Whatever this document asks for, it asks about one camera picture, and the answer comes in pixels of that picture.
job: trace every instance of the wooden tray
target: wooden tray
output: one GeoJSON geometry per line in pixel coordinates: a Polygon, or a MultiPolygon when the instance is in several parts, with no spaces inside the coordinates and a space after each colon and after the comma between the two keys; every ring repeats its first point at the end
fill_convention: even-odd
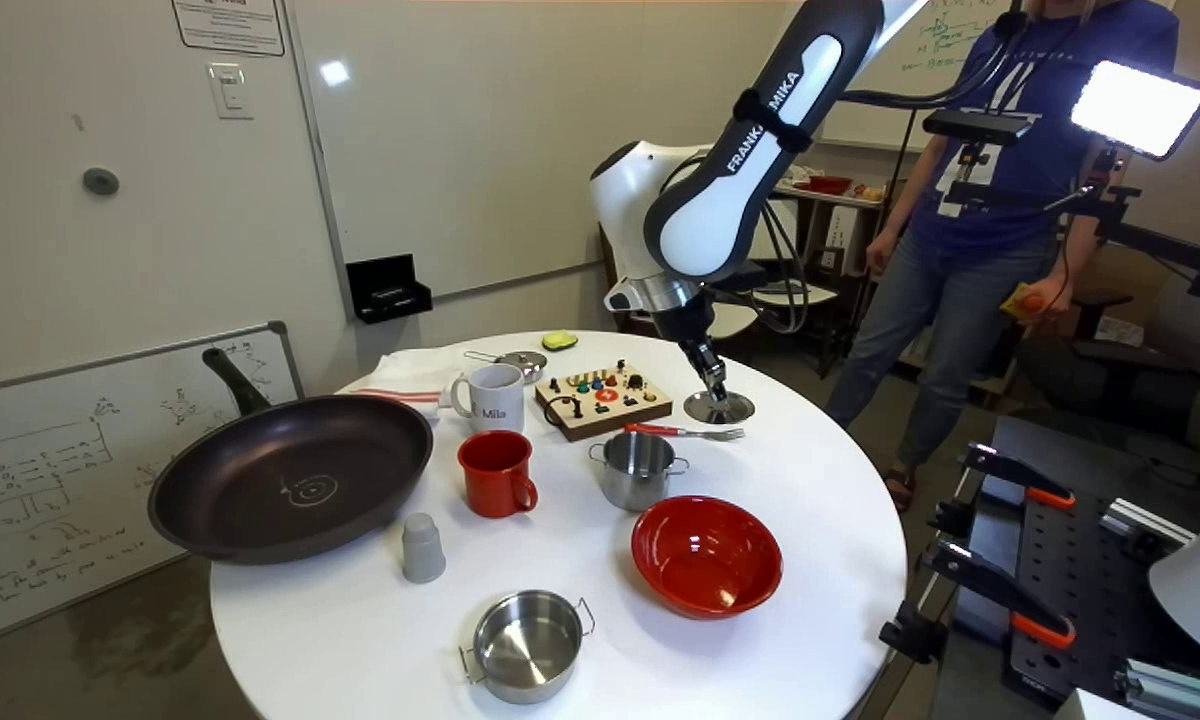
{"type": "Polygon", "coordinates": [[[602,437],[630,422],[670,417],[670,400],[623,363],[546,375],[530,398],[546,423],[555,423],[568,439],[602,437]]]}

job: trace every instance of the red bowl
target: red bowl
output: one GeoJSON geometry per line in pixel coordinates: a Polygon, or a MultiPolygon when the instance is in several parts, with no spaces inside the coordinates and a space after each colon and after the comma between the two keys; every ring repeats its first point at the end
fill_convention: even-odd
{"type": "Polygon", "coordinates": [[[669,496],[630,529],[630,559],[656,599],[679,616],[740,616],[783,581],[783,553],[744,510],[716,496],[669,496]]]}

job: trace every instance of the bowl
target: bowl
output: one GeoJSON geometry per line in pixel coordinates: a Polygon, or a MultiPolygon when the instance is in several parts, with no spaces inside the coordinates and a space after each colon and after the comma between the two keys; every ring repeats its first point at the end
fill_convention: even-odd
{"type": "Polygon", "coordinates": [[[716,496],[652,505],[630,529],[630,563],[658,604],[698,621],[751,613],[783,581],[771,532],[716,496]]]}
{"type": "Polygon", "coordinates": [[[465,667],[492,697],[534,704],[564,688],[582,635],[586,629],[564,597],[524,587],[478,616],[465,667]]]}
{"type": "Polygon", "coordinates": [[[669,475],[685,473],[685,455],[647,432],[615,432],[612,439],[590,444],[590,464],[600,473],[600,494],[630,518],[664,501],[669,475]]]}

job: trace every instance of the cup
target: cup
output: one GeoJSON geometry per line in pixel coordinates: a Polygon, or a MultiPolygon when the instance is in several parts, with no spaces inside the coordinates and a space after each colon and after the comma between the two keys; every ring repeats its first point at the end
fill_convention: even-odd
{"type": "Polygon", "coordinates": [[[521,432],[476,432],[455,448],[476,518],[515,518],[534,510],[529,452],[530,444],[521,432]]]}
{"type": "Polygon", "coordinates": [[[590,464],[600,473],[600,494],[623,512],[643,512],[669,496],[669,475],[685,473],[685,455],[658,437],[615,432],[590,444],[590,464]]]}
{"type": "Polygon", "coordinates": [[[482,363],[453,382],[453,403],[467,417],[471,432],[524,427],[524,367],[482,363]]]}
{"type": "Polygon", "coordinates": [[[405,576],[429,584],[442,573],[438,529],[429,512],[405,518],[405,576]]]}

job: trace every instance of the food item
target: food item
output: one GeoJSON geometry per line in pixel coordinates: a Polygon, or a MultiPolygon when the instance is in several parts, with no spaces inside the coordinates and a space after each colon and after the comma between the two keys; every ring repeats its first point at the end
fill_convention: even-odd
{"type": "Polygon", "coordinates": [[[1011,295],[998,304],[1005,317],[1028,324],[1043,311],[1043,295],[1028,291],[1033,283],[1016,283],[1011,295]]]}
{"type": "Polygon", "coordinates": [[[542,354],[568,354],[576,346],[576,338],[570,332],[546,332],[540,346],[542,346],[542,354]]]}

